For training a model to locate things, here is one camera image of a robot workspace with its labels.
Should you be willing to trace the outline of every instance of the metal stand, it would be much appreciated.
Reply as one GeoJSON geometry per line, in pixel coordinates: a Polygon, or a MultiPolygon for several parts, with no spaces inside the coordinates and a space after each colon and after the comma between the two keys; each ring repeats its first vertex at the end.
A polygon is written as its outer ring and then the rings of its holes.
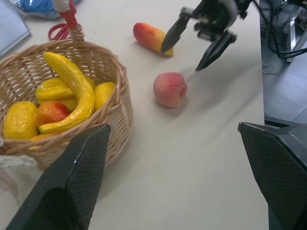
{"type": "MultiPolygon", "coordinates": [[[[295,36],[295,19],[299,15],[299,13],[303,10],[302,7],[295,5],[289,18],[288,18],[288,51],[296,51],[303,47],[303,45],[307,41],[307,30],[304,31],[301,38],[296,42],[296,36],[295,36]]],[[[286,61],[291,63],[293,61],[294,57],[288,58],[286,61]]]]}

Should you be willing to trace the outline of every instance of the table surface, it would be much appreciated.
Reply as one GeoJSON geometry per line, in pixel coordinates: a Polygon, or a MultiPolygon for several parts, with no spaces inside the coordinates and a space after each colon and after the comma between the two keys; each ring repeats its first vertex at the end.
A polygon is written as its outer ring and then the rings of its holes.
{"type": "MultiPolygon", "coordinates": [[[[133,37],[135,23],[167,31],[182,6],[199,2],[84,0],[77,6],[85,39],[111,49],[127,67],[134,110],[132,138],[106,169],[90,230],[268,229],[267,204],[237,131],[242,121],[263,124],[256,9],[251,5],[247,18],[231,27],[237,41],[197,73],[210,43],[197,38],[192,20],[171,58],[133,37]],[[169,71],[181,73],[188,85],[188,99],[178,109],[154,99],[155,77],[169,71]]],[[[62,20],[26,22],[32,37],[17,50],[46,42],[49,28],[62,20]]]]}

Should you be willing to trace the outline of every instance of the red and yellow mango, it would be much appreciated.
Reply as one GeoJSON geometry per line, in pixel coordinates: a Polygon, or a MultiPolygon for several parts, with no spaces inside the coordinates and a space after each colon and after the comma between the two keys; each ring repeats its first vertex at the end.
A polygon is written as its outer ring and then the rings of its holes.
{"type": "MultiPolygon", "coordinates": [[[[163,31],[146,23],[136,23],[133,27],[133,35],[142,46],[161,53],[161,46],[166,36],[163,31]]],[[[171,56],[173,52],[173,48],[171,48],[163,55],[171,56]]]]}

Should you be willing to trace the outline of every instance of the cable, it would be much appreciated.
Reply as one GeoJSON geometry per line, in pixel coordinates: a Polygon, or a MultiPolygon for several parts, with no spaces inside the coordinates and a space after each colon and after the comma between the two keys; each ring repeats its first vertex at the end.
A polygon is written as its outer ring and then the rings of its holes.
{"type": "Polygon", "coordinates": [[[257,7],[260,15],[262,16],[262,18],[264,19],[267,27],[268,27],[268,31],[267,31],[267,42],[268,42],[268,46],[269,46],[269,49],[276,53],[277,56],[279,58],[282,58],[282,59],[288,59],[288,58],[294,58],[298,55],[301,55],[301,54],[304,54],[304,53],[307,53],[307,48],[304,48],[304,49],[300,49],[300,50],[296,50],[296,51],[287,51],[287,52],[281,52],[279,50],[279,45],[278,45],[278,42],[277,42],[277,38],[276,38],[276,34],[275,34],[275,31],[274,31],[274,27],[273,27],[273,18],[274,18],[274,8],[273,8],[273,5],[272,3],[269,1],[269,0],[266,0],[266,2],[269,4],[270,6],[270,10],[271,10],[271,14],[270,14],[270,22],[268,22],[267,18],[265,17],[262,9],[260,8],[260,6],[256,3],[255,0],[252,0],[253,3],[255,4],[255,6],[257,7]],[[272,47],[272,44],[271,44],[271,37],[273,38],[273,42],[274,42],[274,47],[272,47]]]}

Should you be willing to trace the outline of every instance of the peach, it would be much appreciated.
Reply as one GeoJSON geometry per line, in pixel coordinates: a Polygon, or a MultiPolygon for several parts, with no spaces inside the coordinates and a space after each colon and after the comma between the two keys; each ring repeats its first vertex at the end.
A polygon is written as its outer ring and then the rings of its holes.
{"type": "MultiPolygon", "coordinates": [[[[161,46],[166,36],[163,31],[146,23],[136,23],[133,27],[133,35],[142,46],[161,53],[161,46]]],[[[173,48],[163,53],[163,55],[173,55],[173,48]]]]}
{"type": "Polygon", "coordinates": [[[37,110],[36,126],[41,127],[47,123],[63,120],[69,115],[68,108],[58,101],[46,101],[41,103],[37,110]]]}
{"type": "Polygon", "coordinates": [[[175,72],[159,74],[153,84],[153,92],[158,102],[170,108],[177,108],[183,103],[187,90],[184,78],[175,72]]]}

